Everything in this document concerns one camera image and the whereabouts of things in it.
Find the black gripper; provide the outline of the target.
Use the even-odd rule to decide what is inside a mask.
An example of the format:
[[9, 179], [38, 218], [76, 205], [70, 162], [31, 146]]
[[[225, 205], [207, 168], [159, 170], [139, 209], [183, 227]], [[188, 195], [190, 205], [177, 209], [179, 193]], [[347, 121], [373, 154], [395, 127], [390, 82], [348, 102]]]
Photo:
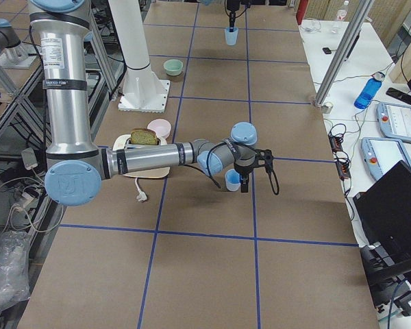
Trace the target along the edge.
[[226, 0], [225, 9], [229, 12], [229, 31], [233, 32], [236, 22], [236, 12], [240, 9], [241, 6], [249, 8], [251, 6], [250, 0]]
[[249, 174], [255, 169], [264, 167], [268, 175], [273, 172], [273, 155], [270, 149], [253, 149], [238, 147], [234, 169], [240, 174], [240, 192], [249, 192]]

